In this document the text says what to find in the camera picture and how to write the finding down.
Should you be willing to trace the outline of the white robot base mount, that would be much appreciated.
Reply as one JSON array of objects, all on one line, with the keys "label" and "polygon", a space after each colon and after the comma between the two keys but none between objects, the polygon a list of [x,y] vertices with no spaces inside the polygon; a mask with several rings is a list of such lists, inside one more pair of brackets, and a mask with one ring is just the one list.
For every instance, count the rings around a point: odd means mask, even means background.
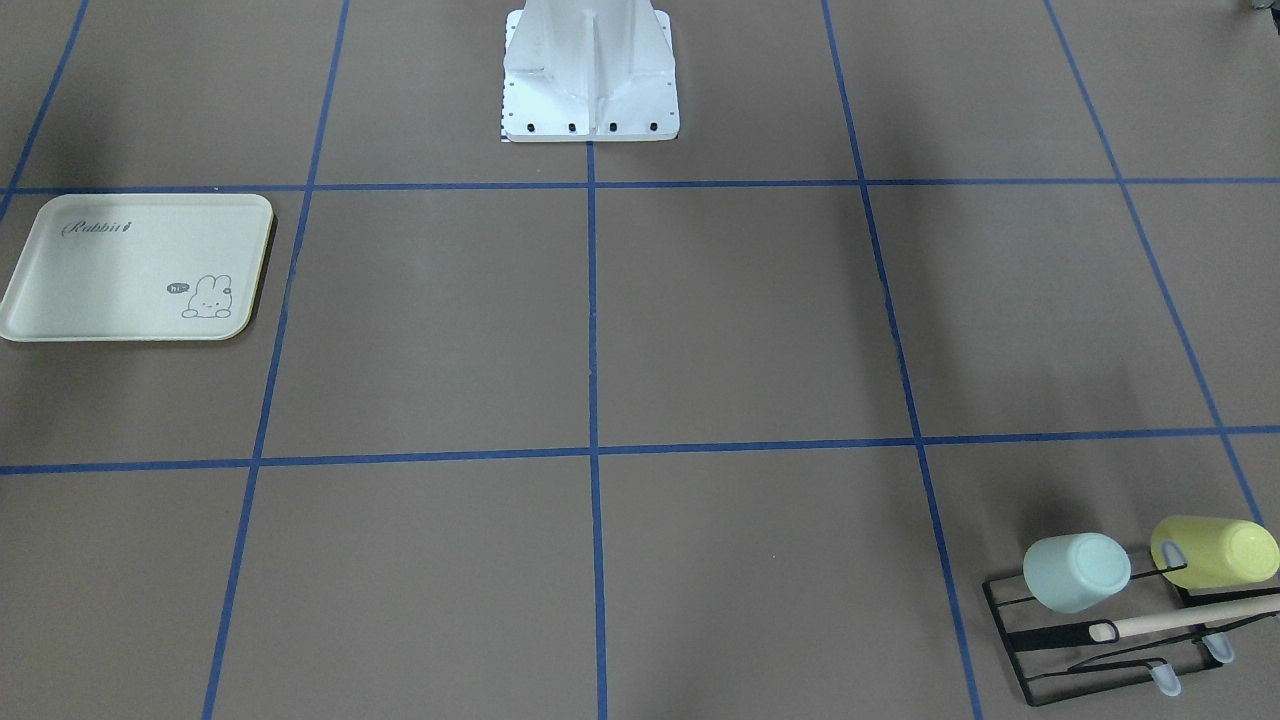
[{"label": "white robot base mount", "polygon": [[500,137],[655,142],[680,135],[669,14],[649,1],[527,1],[504,22]]}]

